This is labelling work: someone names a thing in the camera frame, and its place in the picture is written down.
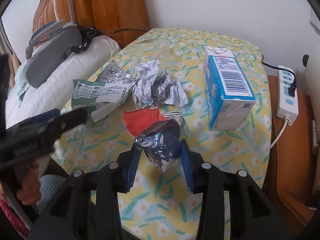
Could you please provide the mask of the person's left hand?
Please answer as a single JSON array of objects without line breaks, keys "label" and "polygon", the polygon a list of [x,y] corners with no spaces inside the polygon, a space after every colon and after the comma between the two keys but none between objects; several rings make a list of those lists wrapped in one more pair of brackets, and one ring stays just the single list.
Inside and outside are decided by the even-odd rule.
[{"label": "person's left hand", "polygon": [[21,188],[17,191],[17,198],[23,205],[34,205],[41,199],[40,187],[39,163],[33,160],[28,173],[21,182]]}]

